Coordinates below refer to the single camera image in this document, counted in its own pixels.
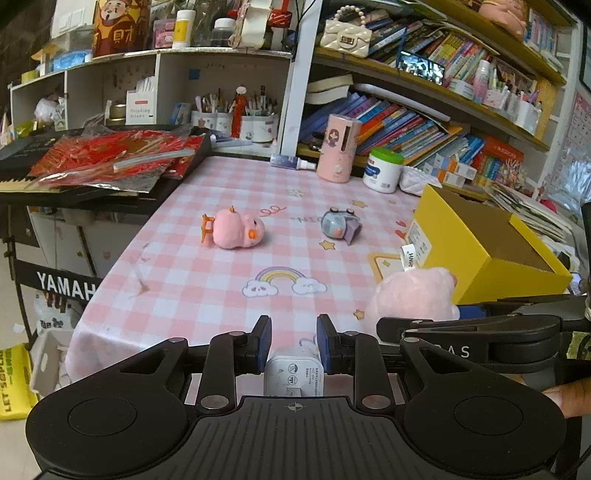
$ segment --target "pearl handle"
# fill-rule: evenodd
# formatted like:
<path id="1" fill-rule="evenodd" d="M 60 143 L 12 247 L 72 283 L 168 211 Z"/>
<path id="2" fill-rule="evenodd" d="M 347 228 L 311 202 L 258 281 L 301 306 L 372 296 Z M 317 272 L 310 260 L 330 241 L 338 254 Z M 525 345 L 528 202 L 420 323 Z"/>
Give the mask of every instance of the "pearl handle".
<path id="1" fill-rule="evenodd" d="M 341 14 L 346 13 L 347 10 L 357 12 L 359 14 L 359 18 L 361 19 L 361 26 L 362 27 L 365 26 L 365 15 L 363 14 L 363 12 L 361 11 L 361 9 L 359 7 L 356 7 L 354 5 L 345 5 L 344 7 L 339 8 L 335 13 L 334 20 L 338 20 L 339 17 L 341 16 Z"/>

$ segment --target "white jar with green lid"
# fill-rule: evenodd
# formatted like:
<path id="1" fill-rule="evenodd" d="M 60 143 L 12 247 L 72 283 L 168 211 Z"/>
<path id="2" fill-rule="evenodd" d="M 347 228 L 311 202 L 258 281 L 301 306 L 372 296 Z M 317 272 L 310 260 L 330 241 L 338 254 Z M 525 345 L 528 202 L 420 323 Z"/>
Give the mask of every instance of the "white jar with green lid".
<path id="1" fill-rule="evenodd" d="M 363 183 L 376 192 L 392 193 L 396 190 L 404 157 L 387 148 L 372 148 L 365 166 Z"/>

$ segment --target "ribbed black surface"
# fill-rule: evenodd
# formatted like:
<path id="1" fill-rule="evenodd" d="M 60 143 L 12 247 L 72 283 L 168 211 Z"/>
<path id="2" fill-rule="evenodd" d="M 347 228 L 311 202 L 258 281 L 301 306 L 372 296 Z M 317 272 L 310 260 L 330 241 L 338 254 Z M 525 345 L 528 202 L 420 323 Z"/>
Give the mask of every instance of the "ribbed black surface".
<path id="1" fill-rule="evenodd" d="M 57 480 L 44 475 L 40 480 Z M 418 456 L 394 424 L 353 411 L 344 398 L 248 397 L 203 419 L 158 466 L 128 480 L 460 480 Z M 522 480 L 551 480 L 538 472 Z"/>

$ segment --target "yellow bag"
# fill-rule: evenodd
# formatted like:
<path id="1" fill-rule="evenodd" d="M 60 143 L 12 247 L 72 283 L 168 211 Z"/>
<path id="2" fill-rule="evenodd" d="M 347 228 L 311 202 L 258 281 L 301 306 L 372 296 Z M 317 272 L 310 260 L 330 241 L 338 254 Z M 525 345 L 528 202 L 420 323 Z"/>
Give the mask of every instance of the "yellow bag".
<path id="1" fill-rule="evenodd" d="M 22 343 L 0 350 L 0 420 L 26 419 L 38 402 L 29 390 L 31 359 Z"/>

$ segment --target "table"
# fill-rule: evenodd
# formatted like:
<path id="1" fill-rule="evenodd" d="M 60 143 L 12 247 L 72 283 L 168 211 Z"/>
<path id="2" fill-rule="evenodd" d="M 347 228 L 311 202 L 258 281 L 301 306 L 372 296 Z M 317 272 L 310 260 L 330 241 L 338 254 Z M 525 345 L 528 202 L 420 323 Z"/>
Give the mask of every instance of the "table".
<path id="1" fill-rule="evenodd" d="M 220 333 L 249 332 L 262 314 L 273 321 L 271 352 L 313 347 L 320 313 L 338 331 L 370 330 L 363 311 L 377 285 L 374 271 L 401 268 L 392 257 L 417 203 L 401 191 L 370 190 L 357 178 L 335 184 L 311 171 L 209 157 L 103 280 L 74 331 L 67 372 L 79 380 L 170 337 L 202 345 Z M 230 205 L 261 216 L 267 230 L 261 244 L 236 250 L 201 244 L 202 215 Z M 319 220 L 331 206 L 360 217 L 363 230 L 352 245 L 321 232 Z"/>

